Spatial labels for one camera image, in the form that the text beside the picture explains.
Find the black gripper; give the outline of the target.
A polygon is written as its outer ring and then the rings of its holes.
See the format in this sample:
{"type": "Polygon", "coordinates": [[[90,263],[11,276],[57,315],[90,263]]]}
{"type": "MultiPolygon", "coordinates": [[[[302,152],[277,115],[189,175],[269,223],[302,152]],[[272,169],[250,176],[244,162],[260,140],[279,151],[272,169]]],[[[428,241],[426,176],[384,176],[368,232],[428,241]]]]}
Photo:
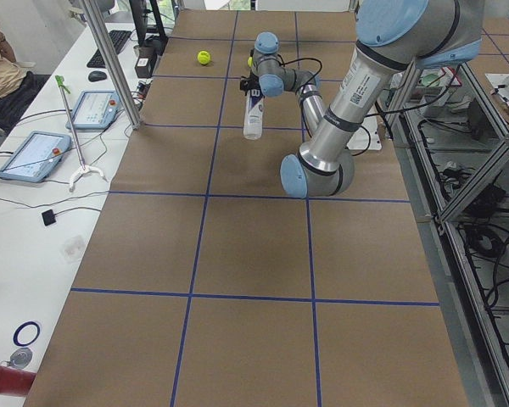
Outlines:
{"type": "Polygon", "coordinates": [[[249,90],[260,90],[260,83],[259,83],[259,77],[255,75],[253,72],[249,74],[249,84],[248,84],[249,90]]]}

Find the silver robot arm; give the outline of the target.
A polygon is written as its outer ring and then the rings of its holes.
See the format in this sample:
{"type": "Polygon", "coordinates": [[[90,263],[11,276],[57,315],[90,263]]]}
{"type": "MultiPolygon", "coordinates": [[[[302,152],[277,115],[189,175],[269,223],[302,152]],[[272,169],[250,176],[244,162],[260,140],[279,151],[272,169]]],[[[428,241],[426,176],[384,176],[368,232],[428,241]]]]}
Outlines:
{"type": "Polygon", "coordinates": [[[282,188],[294,198],[332,196],[352,182],[347,145],[392,77],[411,64],[439,68],[474,59],[481,46],[482,1],[365,1],[356,15],[356,43],[340,88],[325,105],[315,74],[280,64],[279,41],[260,33],[251,72],[263,96],[296,94],[311,138],[281,163],[282,188]]]}

